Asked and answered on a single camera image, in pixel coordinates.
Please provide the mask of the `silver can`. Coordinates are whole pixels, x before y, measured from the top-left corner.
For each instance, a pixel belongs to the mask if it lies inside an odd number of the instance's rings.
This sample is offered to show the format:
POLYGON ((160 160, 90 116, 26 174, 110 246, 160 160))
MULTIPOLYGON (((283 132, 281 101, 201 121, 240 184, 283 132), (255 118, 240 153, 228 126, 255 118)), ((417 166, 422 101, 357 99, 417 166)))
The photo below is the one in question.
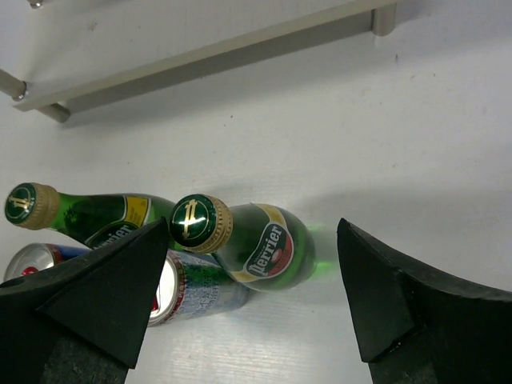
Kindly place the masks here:
POLYGON ((249 298, 212 256, 169 249, 148 326, 236 310, 249 298))
POLYGON ((3 281, 37 273, 89 252, 90 249, 83 247, 31 243, 21 248, 12 257, 4 273, 3 281))

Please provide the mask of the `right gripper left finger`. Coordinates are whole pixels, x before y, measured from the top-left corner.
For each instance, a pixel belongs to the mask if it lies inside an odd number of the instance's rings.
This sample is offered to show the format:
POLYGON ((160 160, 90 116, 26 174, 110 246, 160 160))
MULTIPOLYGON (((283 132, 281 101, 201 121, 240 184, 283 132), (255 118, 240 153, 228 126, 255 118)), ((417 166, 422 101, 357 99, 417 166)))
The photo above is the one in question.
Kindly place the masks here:
POLYGON ((161 218, 1 285, 3 383, 123 383, 135 368, 168 250, 161 218))

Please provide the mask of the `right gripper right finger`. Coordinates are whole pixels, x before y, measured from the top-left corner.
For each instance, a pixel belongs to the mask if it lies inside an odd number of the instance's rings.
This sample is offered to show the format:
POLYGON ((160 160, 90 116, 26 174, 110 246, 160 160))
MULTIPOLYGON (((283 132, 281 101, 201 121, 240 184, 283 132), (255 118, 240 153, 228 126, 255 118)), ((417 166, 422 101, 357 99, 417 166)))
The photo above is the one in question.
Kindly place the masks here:
POLYGON ((338 258, 374 383, 509 383, 511 293, 434 268, 341 219, 338 258))

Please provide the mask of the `green bottle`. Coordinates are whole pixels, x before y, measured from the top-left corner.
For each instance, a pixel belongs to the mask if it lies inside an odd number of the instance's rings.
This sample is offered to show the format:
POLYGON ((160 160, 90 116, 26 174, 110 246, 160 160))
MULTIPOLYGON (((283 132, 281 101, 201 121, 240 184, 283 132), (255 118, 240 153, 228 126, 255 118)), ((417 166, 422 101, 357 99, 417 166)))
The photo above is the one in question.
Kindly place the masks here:
POLYGON ((149 194, 73 195, 24 182, 8 194, 4 215, 28 230, 54 230, 97 249, 144 225, 168 218, 175 203, 149 194))
POLYGON ((176 203, 169 231, 181 248, 213 256, 236 282, 261 292, 304 282, 317 263, 306 225, 269 204, 227 206, 213 196, 190 194, 176 203))

